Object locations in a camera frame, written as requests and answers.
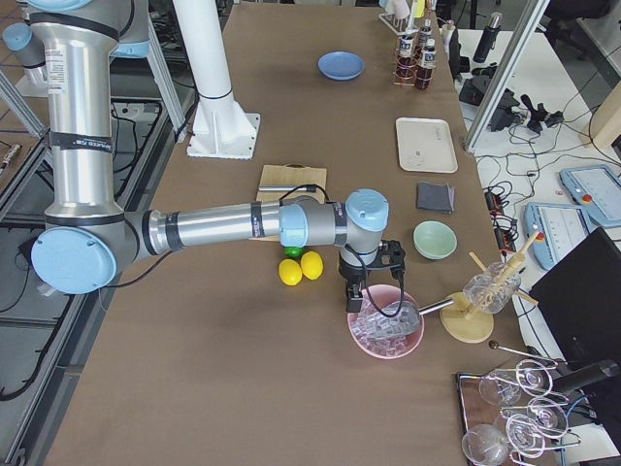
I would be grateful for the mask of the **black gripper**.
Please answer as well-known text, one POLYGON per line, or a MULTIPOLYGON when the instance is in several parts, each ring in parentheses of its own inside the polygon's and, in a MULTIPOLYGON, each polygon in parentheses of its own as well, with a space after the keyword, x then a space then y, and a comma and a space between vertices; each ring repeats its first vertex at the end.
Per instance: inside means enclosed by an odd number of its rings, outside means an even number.
POLYGON ((339 273, 345 279, 347 313, 359 313, 364 297, 362 290, 368 284, 372 271, 389 271, 392 278, 404 290, 406 252, 395 240, 381 240, 369 253, 358 252, 351 245, 340 249, 339 273))

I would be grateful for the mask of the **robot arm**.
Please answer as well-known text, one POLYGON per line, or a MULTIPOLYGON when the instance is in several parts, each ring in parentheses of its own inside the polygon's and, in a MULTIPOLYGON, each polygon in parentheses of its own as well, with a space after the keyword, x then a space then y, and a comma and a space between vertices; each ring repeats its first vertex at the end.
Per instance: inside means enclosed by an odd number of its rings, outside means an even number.
POLYGON ((291 189, 267 203, 124 211, 114 198, 110 60, 148 55, 147 3, 31 1, 27 11, 28 23, 8 44, 24 53, 25 65, 42 68, 47 82, 54 199, 31 253, 45 283, 84 294, 148 256, 265 237, 278 237, 286 247, 336 246, 351 313, 369 297, 371 271, 403 278, 404 251, 383 238, 388 201, 372 189, 358 189, 344 202, 291 189))

